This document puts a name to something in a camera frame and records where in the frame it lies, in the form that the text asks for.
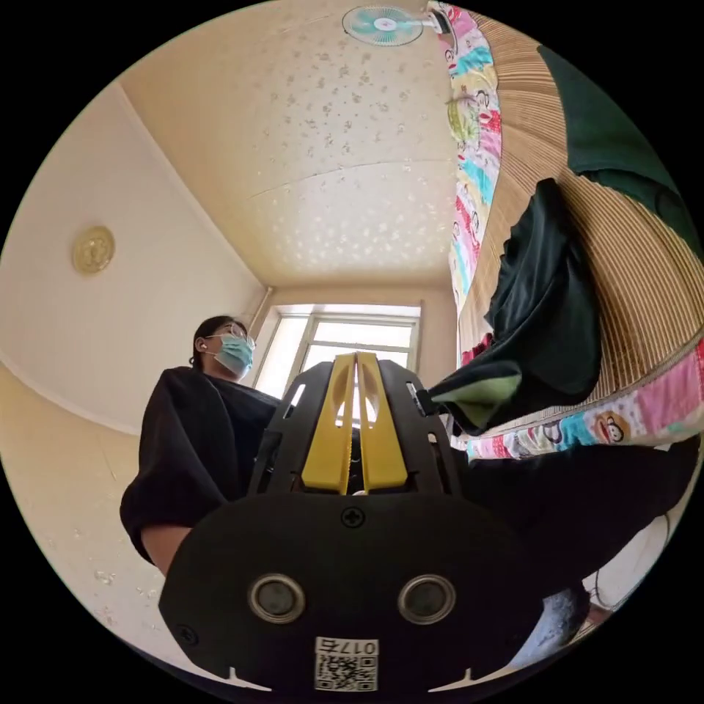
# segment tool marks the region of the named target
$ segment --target cartoon print blanket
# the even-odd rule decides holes
[[[575,445],[658,446],[704,432],[704,337],[671,368],[636,389],[550,422],[470,439],[470,457],[527,458]]]
[[[455,223],[450,271],[459,317],[477,270],[486,222],[501,162],[501,111],[491,49],[466,10],[444,2],[428,3],[452,27],[440,42],[450,73],[453,100],[447,107],[450,130],[458,142]]]

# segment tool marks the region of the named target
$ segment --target screw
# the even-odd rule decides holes
[[[198,645],[198,636],[190,626],[176,626],[176,636],[184,645]]]
[[[342,525],[347,528],[359,528],[364,523],[364,512],[359,508],[345,508],[340,516]]]

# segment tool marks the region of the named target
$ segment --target window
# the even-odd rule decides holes
[[[332,362],[339,354],[373,352],[413,371],[417,365],[420,310],[406,315],[374,315],[324,312],[284,312],[266,351],[255,389],[281,398],[293,379],[320,362]],[[367,402],[367,413],[373,409]],[[359,390],[355,378],[353,421],[359,424]]]

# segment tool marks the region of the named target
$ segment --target face mask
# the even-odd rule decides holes
[[[215,359],[223,367],[242,378],[252,368],[252,355],[254,349],[248,340],[235,335],[220,335],[222,348],[215,355]]]

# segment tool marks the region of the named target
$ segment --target gold wall plate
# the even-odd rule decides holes
[[[73,243],[73,265],[82,274],[97,274],[115,254],[112,232],[102,225],[90,227]]]

